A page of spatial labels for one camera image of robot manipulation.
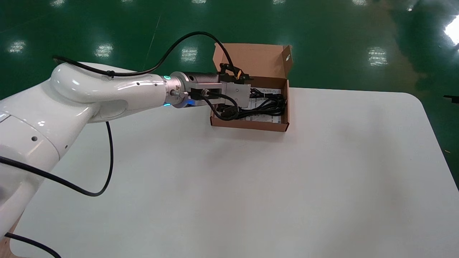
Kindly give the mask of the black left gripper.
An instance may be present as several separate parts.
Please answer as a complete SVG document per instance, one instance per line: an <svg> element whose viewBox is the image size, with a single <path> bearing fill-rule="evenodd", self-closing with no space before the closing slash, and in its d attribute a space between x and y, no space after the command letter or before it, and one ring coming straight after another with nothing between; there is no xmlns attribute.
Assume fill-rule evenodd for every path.
<svg viewBox="0 0 459 258"><path fill-rule="evenodd" d="M186 103L189 106L208 105L207 99L212 105L217 104L215 116L221 120L236 120L239 117L240 108L231 105L218 105L221 98L215 95L203 95L203 90L213 93L221 93L221 83L245 83L253 78L240 68L228 63L220 63L219 75L204 72L185 73L185 91L188 93Z"/></svg>

